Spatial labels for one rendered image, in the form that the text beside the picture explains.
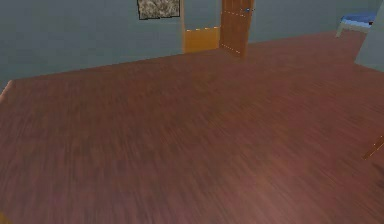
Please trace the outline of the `brown wooden room door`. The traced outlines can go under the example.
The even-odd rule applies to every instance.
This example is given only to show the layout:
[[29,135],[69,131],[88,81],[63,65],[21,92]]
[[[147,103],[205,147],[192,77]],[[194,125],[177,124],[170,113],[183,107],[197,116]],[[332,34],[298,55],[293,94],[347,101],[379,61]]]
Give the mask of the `brown wooden room door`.
[[246,55],[254,1],[222,0],[219,47],[239,58]]

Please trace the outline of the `framed grey speckled picture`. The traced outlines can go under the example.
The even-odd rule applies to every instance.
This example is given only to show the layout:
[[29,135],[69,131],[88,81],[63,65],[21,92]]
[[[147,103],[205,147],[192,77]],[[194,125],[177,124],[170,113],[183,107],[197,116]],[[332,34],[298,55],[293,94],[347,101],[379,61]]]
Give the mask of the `framed grey speckled picture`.
[[137,0],[139,19],[161,19],[180,16],[180,0]]

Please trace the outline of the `blue bed with white frame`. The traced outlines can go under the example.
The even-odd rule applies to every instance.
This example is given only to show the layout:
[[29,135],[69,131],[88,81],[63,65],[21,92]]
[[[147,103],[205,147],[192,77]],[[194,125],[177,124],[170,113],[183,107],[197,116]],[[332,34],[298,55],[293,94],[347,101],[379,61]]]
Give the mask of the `blue bed with white frame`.
[[374,12],[361,12],[343,15],[336,31],[336,38],[342,35],[344,30],[368,33],[376,14]]

